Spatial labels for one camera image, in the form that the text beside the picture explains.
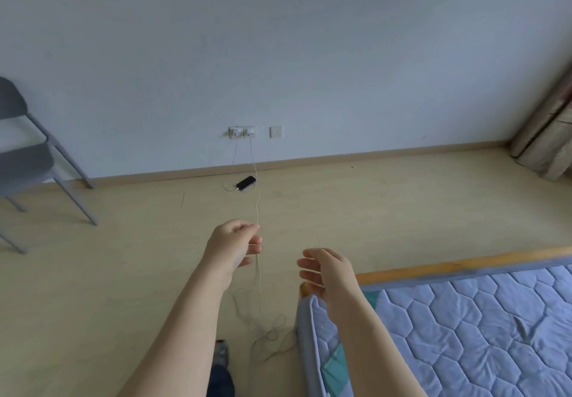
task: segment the wall outlet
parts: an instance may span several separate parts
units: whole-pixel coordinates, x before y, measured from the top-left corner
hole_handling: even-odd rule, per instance
[[[245,138],[254,138],[256,136],[254,133],[254,126],[244,126],[243,135]]]
[[[284,131],[282,126],[272,126],[270,128],[270,138],[282,138],[284,136]]]
[[[230,139],[244,138],[244,127],[243,126],[231,126],[228,128],[228,137]]]

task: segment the floor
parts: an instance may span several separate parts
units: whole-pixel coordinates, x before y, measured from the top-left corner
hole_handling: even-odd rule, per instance
[[[98,227],[58,191],[21,196],[25,214],[1,201],[4,228],[29,254],[0,245],[0,394],[113,396],[212,228],[256,219],[255,190],[223,188],[242,177],[81,190]],[[265,171],[259,184],[261,321],[286,316],[276,343],[294,323],[303,248],[328,246],[366,272],[572,244],[572,181],[543,181],[501,149]],[[237,395],[303,396],[295,349],[249,374],[255,332],[237,318],[232,295],[250,293],[258,311],[253,277],[253,268],[237,271],[218,322]]]

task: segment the hand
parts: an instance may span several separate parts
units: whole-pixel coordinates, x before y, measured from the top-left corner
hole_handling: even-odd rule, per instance
[[[231,283],[233,272],[252,263],[247,255],[262,252],[262,238],[254,235],[260,225],[241,220],[232,220],[216,227],[206,243],[205,253],[199,268],[208,272],[222,273],[226,286]]]
[[[300,277],[306,280],[311,294],[325,300],[328,315],[336,322],[336,304],[347,301],[348,295],[362,296],[352,264],[346,257],[328,248],[305,249],[303,254],[305,258],[297,261],[303,269]]]

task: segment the blue mattress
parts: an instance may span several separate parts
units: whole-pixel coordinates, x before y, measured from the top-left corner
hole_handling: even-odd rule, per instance
[[[572,257],[362,290],[429,397],[572,396]],[[352,396],[324,302],[296,326],[308,396]]]

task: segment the beige curtain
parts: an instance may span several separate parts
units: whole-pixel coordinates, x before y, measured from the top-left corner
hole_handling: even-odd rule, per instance
[[[556,180],[572,165],[572,70],[511,142],[517,162]]]

